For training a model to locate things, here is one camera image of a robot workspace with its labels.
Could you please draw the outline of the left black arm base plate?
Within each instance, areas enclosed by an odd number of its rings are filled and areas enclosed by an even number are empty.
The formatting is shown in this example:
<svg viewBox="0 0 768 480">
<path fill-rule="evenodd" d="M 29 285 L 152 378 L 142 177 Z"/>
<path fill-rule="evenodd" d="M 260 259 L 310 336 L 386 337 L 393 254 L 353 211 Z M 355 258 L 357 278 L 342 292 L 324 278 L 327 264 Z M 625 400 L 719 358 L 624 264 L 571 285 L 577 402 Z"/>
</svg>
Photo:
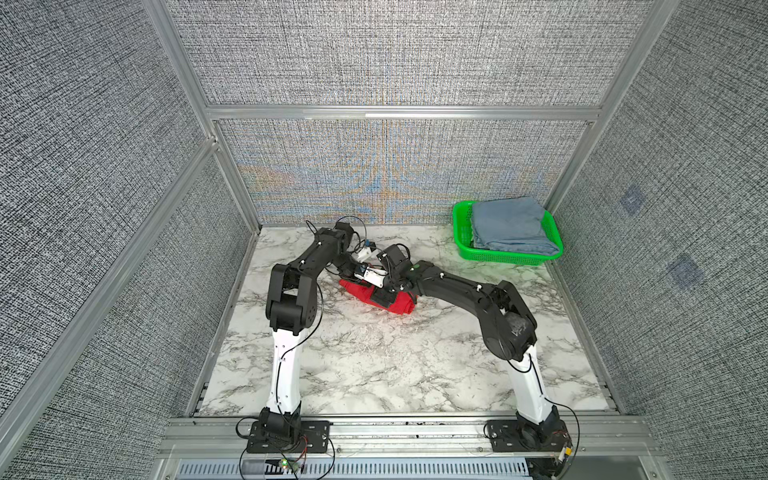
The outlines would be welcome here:
<svg viewBox="0 0 768 480">
<path fill-rule="evenodd" d="M 329 453 L 329 421 L 304 421 L 299 426 L 289 426 L 280 419 L 270 425 L 254 424 L 247 438 L 246 452 L 266 453 Z"/>
</svg>

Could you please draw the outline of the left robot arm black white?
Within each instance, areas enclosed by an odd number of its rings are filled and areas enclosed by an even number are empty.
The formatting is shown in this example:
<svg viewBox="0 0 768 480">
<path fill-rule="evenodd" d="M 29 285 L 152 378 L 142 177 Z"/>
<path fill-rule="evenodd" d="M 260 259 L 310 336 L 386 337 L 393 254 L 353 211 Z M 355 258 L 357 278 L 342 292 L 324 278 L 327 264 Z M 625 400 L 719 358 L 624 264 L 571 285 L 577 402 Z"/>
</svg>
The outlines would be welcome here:
<svg viewBox="0 0 768 480">
<path fill-rule="evenodd" d="M 303 345 L 322 321 L 324 297 L 319 276 L 331 267 L 352 282 L 359 266 L 349 251 L 362 237 L 341 217 L 331 228 L 313 233 L 310 246 L 296 259 L 272 268 L 265 314 L 273 334 L 273 373 L 267 406 L 260 414 L 261 428 L 269 435 L 296 440 L 300 428 L 300 371 Z"/>
</svg>

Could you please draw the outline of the red long pants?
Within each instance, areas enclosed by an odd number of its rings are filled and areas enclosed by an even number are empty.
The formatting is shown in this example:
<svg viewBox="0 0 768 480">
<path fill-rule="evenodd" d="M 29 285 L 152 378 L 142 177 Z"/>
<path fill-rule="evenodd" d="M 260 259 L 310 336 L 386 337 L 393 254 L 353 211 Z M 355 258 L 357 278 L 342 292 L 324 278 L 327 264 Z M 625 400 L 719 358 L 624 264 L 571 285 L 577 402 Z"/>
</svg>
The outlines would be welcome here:
<svg viewBox="0 0 768 480">
<path fill-rule="evenodd" d="M 341 279 L 339 285 L 359 301 L 398 315 L 411 314 L 417 297 L 406 292 L 394 292 L 363 281 Z"/>
</svg>

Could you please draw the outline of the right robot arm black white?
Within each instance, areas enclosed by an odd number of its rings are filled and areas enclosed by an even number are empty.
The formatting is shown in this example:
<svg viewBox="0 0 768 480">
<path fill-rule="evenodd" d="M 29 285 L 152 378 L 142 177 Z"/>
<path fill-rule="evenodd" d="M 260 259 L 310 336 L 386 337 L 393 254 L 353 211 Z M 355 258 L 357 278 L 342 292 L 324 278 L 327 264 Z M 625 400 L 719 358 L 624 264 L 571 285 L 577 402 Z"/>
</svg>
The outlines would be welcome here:
<svg viewBox="0 0 768 480">
<path fill-rule="evenodd" d="M 516 401 L 512 435 L 524 450 L 551 448 L 569 452 L 573 440 L 558 407 L 546 394 L 537 360 L 537 322 L 516 287 L 502 281 L 482 283 L 453 275 L 428 262 L 412 262 L 399 247 L 376 255 L 383 267 L 381 289 L 374 302 L 389 305 L 396 294 L 432 297 L 456 306 L 478 320 L 483 343 L 510 368 Z"/>
</svg>

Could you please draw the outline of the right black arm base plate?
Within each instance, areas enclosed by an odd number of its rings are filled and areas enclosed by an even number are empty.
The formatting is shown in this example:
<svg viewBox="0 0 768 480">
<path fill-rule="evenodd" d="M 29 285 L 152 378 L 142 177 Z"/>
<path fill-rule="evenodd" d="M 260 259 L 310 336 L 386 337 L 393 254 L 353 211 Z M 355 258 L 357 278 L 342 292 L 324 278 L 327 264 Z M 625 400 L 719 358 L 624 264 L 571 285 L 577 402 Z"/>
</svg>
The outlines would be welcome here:
<svg viewBox="0 0 768 480">
<path fill-rule="evenodd" d="M 536 425 L 526 419 L 489 420 L 484 432 L 494 452 L 569 454 L 574 446 L 566 424 L 560 419 Z"/>
</svg>

